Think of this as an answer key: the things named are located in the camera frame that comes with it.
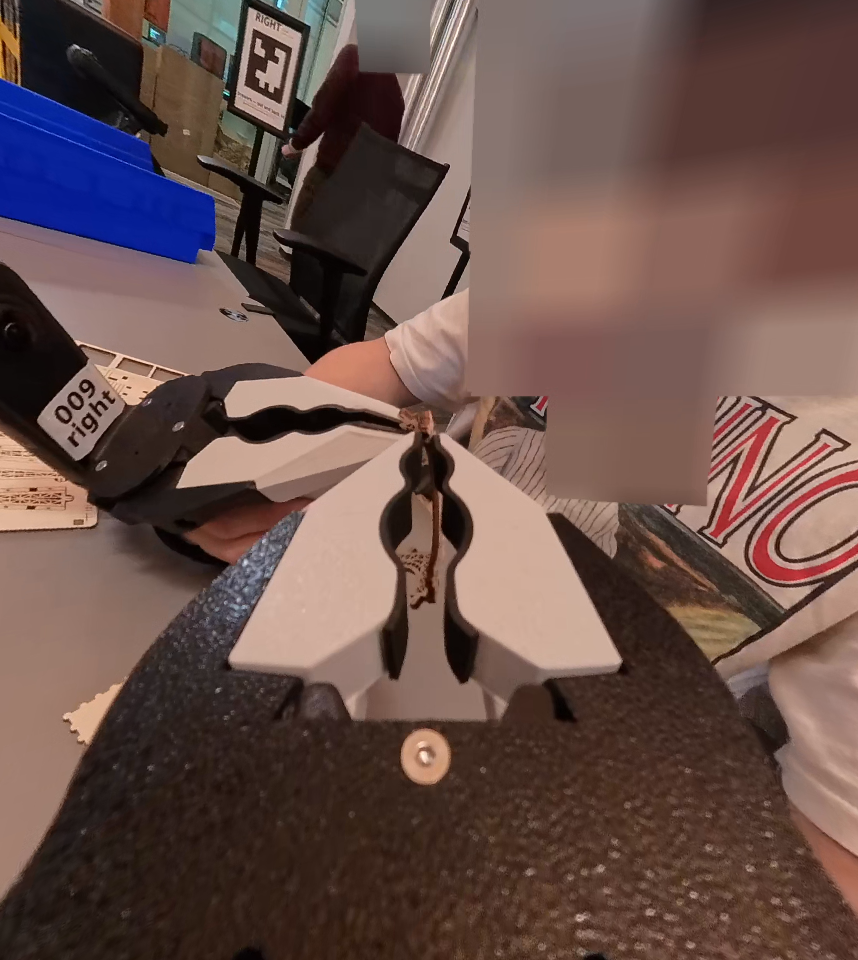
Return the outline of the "wooden lattice tower side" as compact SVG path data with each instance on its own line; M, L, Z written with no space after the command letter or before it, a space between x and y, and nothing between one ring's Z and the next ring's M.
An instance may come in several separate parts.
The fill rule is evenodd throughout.
M435 421L432 412L428 409L419 409L411 407L403 409L400 412L400 423L403 429L410 432L420 432L428 437L435 436ZM408 587L408 600L410 609L416 610L423 604L435 604L436 596L436 565L439 553L439 542L441 539L441 502L438 490L435 488L435 481L431 475L426 480L427 486L423 486L422 497L431 505L432 513L432 538L431 547L428 553L421 554L415 550L402 555L403 567L407 573L415 577L413 587Z

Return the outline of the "person's right hand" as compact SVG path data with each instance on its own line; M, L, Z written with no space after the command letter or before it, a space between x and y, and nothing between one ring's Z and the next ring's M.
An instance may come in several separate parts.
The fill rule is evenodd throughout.
M210 557L233 564L278 522L312 503L311 498L302 497L236 507L187 532L184 540Z

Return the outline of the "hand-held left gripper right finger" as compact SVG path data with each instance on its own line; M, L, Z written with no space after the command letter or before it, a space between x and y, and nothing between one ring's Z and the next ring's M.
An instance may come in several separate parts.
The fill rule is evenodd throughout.
M544 509L448 436L431 438L445 570L444 648L503 716L522 689L613 674L623 659Z

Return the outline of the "cardboard boxes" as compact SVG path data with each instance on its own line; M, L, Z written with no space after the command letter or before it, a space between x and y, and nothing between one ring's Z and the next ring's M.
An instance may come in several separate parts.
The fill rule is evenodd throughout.
M238 132L222 125L220 79L169 46L145 43L143 50L140 98L168 126L166 135L148 138L155 159L166 173L239 201L237 186L210 174L196 160L205 156L242 170L250 158Z

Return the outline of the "black office chair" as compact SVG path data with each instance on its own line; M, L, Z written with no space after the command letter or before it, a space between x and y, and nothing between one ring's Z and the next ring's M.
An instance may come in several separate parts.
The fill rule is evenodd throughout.
M291 294L275 316L310 363L363 340L387 267L448 170L363 124L300 229L273 232L291 250Z

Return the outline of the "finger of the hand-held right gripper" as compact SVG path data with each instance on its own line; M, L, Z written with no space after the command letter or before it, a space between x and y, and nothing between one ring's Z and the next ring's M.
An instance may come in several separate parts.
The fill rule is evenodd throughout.
M408 439L406 431L356 424L315 434L291 431L263 442L217 438L186 464L176 486L248 484L270 501L314 498Z
M239 381L222 404L229 432L251 443L340 426L404 431L398 407L303 375Z

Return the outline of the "person's right forearm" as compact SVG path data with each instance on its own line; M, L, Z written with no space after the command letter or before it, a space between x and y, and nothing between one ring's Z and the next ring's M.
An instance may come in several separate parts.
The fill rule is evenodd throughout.
M400 409L418 402L392 365L385 337L333 349L304 375Z

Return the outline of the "wooden sheet with rectangular cutouts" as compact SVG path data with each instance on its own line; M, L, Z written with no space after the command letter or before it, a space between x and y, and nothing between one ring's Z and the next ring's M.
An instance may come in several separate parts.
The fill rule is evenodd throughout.
M185 376L179 370L153 364L87 342L76 341L112 389L129 405L143 402L163 383Z

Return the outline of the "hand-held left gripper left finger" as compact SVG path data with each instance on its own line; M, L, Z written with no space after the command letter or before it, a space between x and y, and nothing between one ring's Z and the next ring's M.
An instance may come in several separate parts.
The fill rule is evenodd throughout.
M398 497L411 509L406 459L422 465L423 435L405 434L304 510L228 657L234 670L296 678L338 691L363 719L367 693L387 678L389 653L406 651L406 571L383 515Z

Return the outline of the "wooden piece with jagged edges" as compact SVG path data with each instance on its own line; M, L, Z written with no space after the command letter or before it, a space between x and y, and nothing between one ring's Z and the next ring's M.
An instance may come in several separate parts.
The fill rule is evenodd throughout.
M114 683L107 690L95 695L91 700L82 702L75 709L62 715L63 723L67 725L78 744L82 746L91 744L123 685L124 680Z

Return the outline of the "black-white marker sign on stand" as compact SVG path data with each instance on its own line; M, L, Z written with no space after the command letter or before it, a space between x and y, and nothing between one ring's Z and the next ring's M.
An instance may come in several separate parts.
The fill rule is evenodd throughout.
M227 110L287 139L311 29L272 3L243 1Z

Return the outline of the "blue plastic bin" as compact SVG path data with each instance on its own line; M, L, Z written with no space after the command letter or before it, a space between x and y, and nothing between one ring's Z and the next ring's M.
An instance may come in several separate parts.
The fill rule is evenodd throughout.
M146 142L0 78L0 217L194 263L211 196L157 174Z

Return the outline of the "black monitor on arm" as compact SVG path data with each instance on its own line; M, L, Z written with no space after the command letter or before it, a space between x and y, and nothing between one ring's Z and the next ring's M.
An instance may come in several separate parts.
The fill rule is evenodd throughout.
M21 2L22 87L130 135L169 128L140 98L141 42L68 1Z

